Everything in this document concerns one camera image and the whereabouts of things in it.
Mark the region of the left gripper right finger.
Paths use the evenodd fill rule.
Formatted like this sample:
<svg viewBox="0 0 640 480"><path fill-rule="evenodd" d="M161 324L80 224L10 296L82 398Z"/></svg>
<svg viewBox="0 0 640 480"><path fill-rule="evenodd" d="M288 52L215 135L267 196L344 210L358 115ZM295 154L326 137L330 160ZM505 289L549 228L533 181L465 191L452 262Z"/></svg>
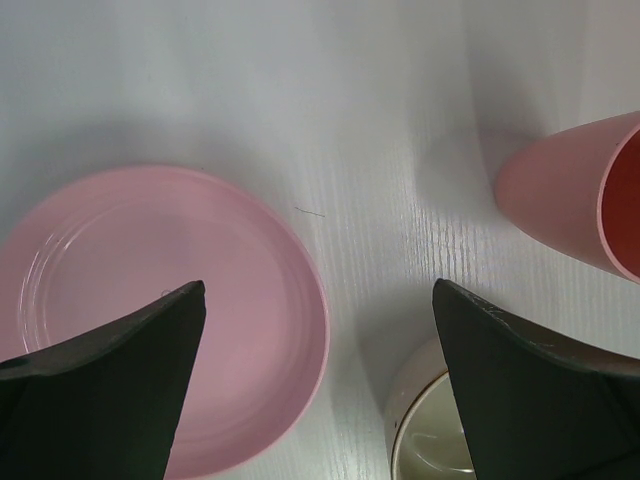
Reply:
<svg viewBox="0 0 640 480"><path fill-rule="evenodd" d="M639 361L439 279L432 305L479 479L636 479Z"/></svg>

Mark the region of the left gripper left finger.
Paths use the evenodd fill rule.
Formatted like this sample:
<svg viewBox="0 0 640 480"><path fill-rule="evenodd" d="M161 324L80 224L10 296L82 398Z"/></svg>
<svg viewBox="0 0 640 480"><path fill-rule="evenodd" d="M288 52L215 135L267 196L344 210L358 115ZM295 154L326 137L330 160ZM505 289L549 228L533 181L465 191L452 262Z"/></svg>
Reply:
<svg viewBox="0 0 640 480"><path fill-rule="evenodd" d="M205 317L205 286L192 281L2 362L2 478L163 478Z"/></svg>

